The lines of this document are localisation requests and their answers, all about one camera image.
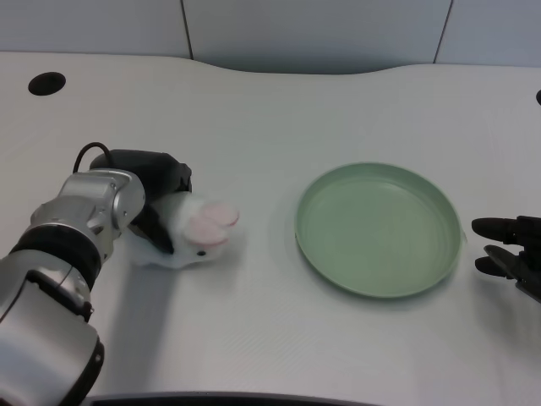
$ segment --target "green plate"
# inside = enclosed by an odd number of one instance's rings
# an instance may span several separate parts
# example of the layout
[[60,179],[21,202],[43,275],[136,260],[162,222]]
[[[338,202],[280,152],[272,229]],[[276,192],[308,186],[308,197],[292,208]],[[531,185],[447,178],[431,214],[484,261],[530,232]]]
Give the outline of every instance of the green plate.
[[398,298],[434,286],[456,266],[458,215],[425,178],[357,163],[315,180],[299,203],[295,234],[324,277],[357,294]]

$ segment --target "black cable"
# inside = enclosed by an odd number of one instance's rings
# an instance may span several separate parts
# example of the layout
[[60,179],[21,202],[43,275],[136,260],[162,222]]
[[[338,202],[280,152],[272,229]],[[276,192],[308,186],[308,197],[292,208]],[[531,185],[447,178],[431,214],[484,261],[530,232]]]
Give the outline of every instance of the black cable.
[[101,150],[105,154],[105,158],[107,159],[107,164],[109,165],[109,167],[114,167],[112,164],[111,152],[107,149],[107,147],[104,146],[101,142],[90,142],[89,144],[85,145],[83,149],[77,155],[77,159],[75,160],[75,164],[74,164],[74,173],[79,171],[79,165],[81,164],[81,160],[83,159],[83,156],[85,155],[85,153],[90,148],[94,148],[95,146],[97,146],[98,148],[101,148]]

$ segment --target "white wall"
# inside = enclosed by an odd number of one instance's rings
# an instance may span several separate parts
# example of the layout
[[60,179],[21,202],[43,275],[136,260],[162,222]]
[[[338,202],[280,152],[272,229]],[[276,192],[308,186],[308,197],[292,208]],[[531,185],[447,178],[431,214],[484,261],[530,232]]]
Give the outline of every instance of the white wall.
[[0,51],[189,58],[178,0],[0,0]]
[[194,59],[348,74],[432,63],[451,0],[184,0]]
[[437,62],[541,67],[541,0],[455,0]]
[[[184,0],[194,59],[344,74],[436,58],[451,0]],[[190,58],[181,0],[0,0],[0,51]],[[541,0],[454,0],[437,63],[541,67]]]

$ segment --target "plate rim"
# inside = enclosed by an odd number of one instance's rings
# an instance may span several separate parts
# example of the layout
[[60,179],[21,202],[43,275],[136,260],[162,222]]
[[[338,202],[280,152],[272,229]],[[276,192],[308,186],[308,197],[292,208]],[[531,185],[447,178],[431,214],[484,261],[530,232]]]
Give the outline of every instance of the plate rim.
[[[395,169],[400,169],[402,171],[406,171],[406,172],[409,172],[409,173],[412,173],[418,177],[420,177],[421,179],[423,179],[424,181],[428,182],[430,185],[432,185],[437,191],[439,191],[443,197],[445,198],[445,200],[447,200],[447,202],[449,203],[451,209],[452,209],[452,213],[454,214],[457,222],[458,222],[458,227],[459,227],[459,236],[460,236],[460,241],[458,241],[458,248],[456,250],[456,253],[455,253],[455,256],[453,257],[453,260],[451,261],[451,263],[449,264],[449,266],[447,267],[447,269],[445,270],[445,272],[442,273],[442,275],[436,280],[434,281],[433,283],[429,284],[428,286],[426,287],[423,287],[423,288],[419,288],[419,289],[414,289],[412,291],[409,291],[409,292],[405,292],[405,293],[402,293],[402,294],[371,294],[371,293],[367,293],[367,292],[364,292],[362,290],[357,290],[357,289],[353,289],[353,288],[349,288],[348,286],[344,286],[343,284],[333,280],[332,278],[330,278],[329,276],[325,275],[315,264],[314,262],[310,259],[310,257],[308,256],[307,252],[306,252],[306,249],[303,247],[302,243],[301,243],[301,238],[298,237],[299,233],[298,233],[298,222],[299,222],[299,210],[300,210],[300,206],[301,204],[303,203],[303,200],[304,200],[304,197],[306,196],[306,194],[312,189],[312,187],[314,187],[314,185],[320,181],[320,179],[322,179],[324,176],[328,175],[329,173],[333,173],[339,169],[343,169],[344,167],[353,167],[353,166],[364,166],[364,165],[379,165],[379,166],[384,166],[384,167],[393,167]],[[445,192],[443,190],[441,190],[434,182],[430,181],[429,179],[425,178],[423,175],[415,172],[415,171],[412,171],[411,169],[407,169],[405,167],[401,167],[399,165],[395,165],[395,164],[392,164],[392,163],[386,163],[386,162],[376,162],[376,161],[367,161],[367,162],[353,162],[353,163],[347,163],[347,164],[344,164],[344,165],[340,165],[338,167],[334,167],[324,173],[322,173],[320,176],[318,176],[316,179],[314,179],[309,185],[308,187],[306,187],[303,191],[303,193],[301,194],[301,197],[300,199],[298,200],[298,203],[297,203],[297,210],[295,211],[295,219],[294,219],[294,232],[295,232],[295,240],[297,241],[297,245],[298,247],[300,248],[301,252],[303,253],[304,255],[304,258],[306,258],[306,260],[308,261],[308,263],[310,264],[310,266],[316,270],[322,277],[324,277],[326,280],[328,280],[329,282],[332,282],[334,283],[336,286],[339,286],[340,288],[342,289],[345,289],[347,290],[348,292],[352,292],[354,294],[359,294],[359,295],[363,295],[363,296],[366,296],[366,297],[370,297],[370,298],[377,298],[377,299],[399,299],[399,298],[404,298],[404,297],[407,297],[407,296],[413,296],[414,294],[420,294],[426,290],[429,290],[431,288],[433,288],[434,286],[436,286],[438,283],[440,283],[442,280],[444,280],[446,277],[448,277],[449,275],[451,275],[453,273],[453,271],[456,269],[456,264],[458,262],[458,260],[460,259],[461,257],[461,253],[462,253],[462,246],[464,245],[464,230],[462,228],[462,222],[460,220],[460,217],[458,216],[458,212],[456,211],[456,208],[455,206],[453,205],[451,199],[449,199],[449,197],[445,194]]]

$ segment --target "black robotic finger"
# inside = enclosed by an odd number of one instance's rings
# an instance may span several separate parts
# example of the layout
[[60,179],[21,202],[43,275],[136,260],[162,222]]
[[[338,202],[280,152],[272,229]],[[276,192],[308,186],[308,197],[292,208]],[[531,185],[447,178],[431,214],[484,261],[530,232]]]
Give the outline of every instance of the black robotic finger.
[[517,275],[521,265],[517,255],[513,255],[508,250],[496,245],[487,245],[484,247],[484,252],[489,255],[490,260],[505,273],[508,279],[521,279]]
[[499,266],[497,266],[488,256],[484,256],[483,258],[477,258],[477,260],[475,260],[475,267],[478,269],[478,271],[481,271],[482,273],[486,273],[487,275],[490,275],[492,277],[509,278],[509,276]]
[[504,244],[516,244],[516,220],[510,218],[478,218],[472,221],[472,230],[486,239]]
[[129,229],[135,235],[148,239],[157,249],[166,254],[172,254],[175,249],[167,230],[161,226],[160,217],[152,206],[146,205],[141,213],[131,222]]

